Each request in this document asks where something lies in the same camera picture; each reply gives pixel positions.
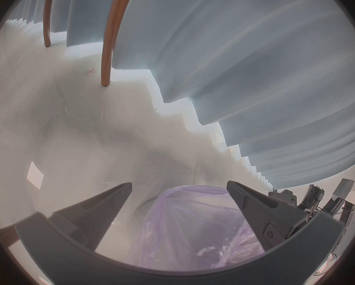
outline white wall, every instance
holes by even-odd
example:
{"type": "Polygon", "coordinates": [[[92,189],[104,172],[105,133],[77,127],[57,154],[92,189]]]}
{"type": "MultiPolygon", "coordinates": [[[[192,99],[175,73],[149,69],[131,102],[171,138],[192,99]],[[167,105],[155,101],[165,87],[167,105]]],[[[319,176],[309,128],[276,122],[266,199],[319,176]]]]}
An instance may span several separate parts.
{"type": "MultiPolygon", "coordinates": [[[[333,191],[337,188],[337,186],[340,183],[342,178],[348,178],[348,179],[355,181],[355,165],[350,167],[349,169],[339,173],[339,174],[336,174],[336,175],[331,176],[329,178],[326,178],[326,179],[323,179],[323,180],[313,183],[313,185],[318,186],[318,187],[325,190],[324,198],[322,199],[322,201],[319,204],[320,208],[322,208],[328,202],[328,200],[332,197],[333,191]]],[[[296,195],[297,203],[299,204],[303,200],[305,193],[308,190],[308,187],[309,187],[309,184],[303,185],[303,186],[298,186],[298,187],[292,187],[292,188],[288,188],[288,189],[290,191],[292,191],[294,193],[294,195],[296,195]]],[[[341,243],[339,244],[339,246],[335,252],[337,254],[337,256],[341,255],[345,251],[346,247],[349,245],[349,243],[353,239],[354,235],[355,235],[355,213],[354,213],[354,216],[351,220],[349,229],[346,231],[343,240],[341,241],[341,243]]]]}

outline plastic bag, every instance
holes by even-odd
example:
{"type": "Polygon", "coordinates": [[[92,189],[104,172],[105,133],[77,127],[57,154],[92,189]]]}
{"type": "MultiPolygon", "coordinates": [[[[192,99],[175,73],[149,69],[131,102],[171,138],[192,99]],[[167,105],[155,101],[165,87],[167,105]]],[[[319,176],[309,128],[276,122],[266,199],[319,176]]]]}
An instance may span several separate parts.
{"type": "Polygon", "coordinates": [[[197,271],[241,263],[263,252],[226,189],[181,186],[155,200],[126,262],[155,270],[197,271]]]}

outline floor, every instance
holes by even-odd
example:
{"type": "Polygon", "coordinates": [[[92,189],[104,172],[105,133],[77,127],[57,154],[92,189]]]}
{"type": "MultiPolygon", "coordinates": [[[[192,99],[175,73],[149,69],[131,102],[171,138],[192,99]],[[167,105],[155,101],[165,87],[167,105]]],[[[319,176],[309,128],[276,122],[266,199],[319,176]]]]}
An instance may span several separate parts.
{"type": "MultiPolygon", "coordinates": [[[[44,47],[41,23],[8,21],[0,31],[0,228],[132,182],[97,249],[121,261],[167,188],[233,180],[268,192],[218,124],[198,123],[190,100],[163,103],[148,70],[112,69],[102,87],[102,43],[66,48],[65,33],[51,42],[44,47]]],[[[20,242],[11,251],[38,273],[20,242]]]]}

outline translucent purple bag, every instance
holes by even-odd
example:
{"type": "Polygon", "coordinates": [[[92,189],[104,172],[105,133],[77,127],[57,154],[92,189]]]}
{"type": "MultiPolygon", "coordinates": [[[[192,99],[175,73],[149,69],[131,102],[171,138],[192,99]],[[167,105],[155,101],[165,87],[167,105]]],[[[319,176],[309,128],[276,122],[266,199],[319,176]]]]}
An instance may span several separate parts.
{"type": "Polygon", "coordinates": [[[126,262],[155,270],[197,271],[241,263],[263,252],[226,189],[181,186],[155,200],[126,262]]]}

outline brown wooden pole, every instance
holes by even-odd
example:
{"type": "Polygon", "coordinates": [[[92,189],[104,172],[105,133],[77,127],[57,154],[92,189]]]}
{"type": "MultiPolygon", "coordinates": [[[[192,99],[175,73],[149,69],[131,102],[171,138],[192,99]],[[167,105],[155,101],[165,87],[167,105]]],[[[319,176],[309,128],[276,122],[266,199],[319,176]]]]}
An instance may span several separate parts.
{"type": "Polygon", "coordinates": [[[117,41],[119,27],[129,0],[113,0],[110,6],[108,21],[106,23],[104,43],[101,58],[101,84],[107,87],[110,84],[110,70],[113,50],[117,41]]]}
{"type": "Polygon", "coordinates": [[[11,245],[19,241],[18,233],[15,230],[14,225],[10,225],[0,229],[0,237],[3,240],[5,246],[9,248],[11,245]]]}
{"type": "Polygon", "coordinates": [[[44,11],[43,11],[43,36],[44,36],[44,45],[46,47],[49,47],[51,45],[51,39],[49,37],[51,7],[52,7],[52,0],[45,0],[44,11]]]}

